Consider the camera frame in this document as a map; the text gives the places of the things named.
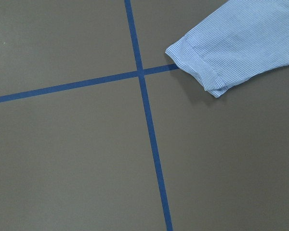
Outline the light blue striped shirt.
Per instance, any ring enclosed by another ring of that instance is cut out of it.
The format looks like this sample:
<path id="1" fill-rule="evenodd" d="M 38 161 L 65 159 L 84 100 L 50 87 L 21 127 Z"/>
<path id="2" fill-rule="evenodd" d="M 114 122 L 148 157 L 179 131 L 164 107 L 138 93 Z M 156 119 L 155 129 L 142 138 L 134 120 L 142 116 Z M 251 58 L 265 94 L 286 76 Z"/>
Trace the light blue striped shirt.
<path id="1" fill-rule="evenodd" d="M 289 0 L 229 0 L 166 49 L 214 97 L 289 65 Z"/>

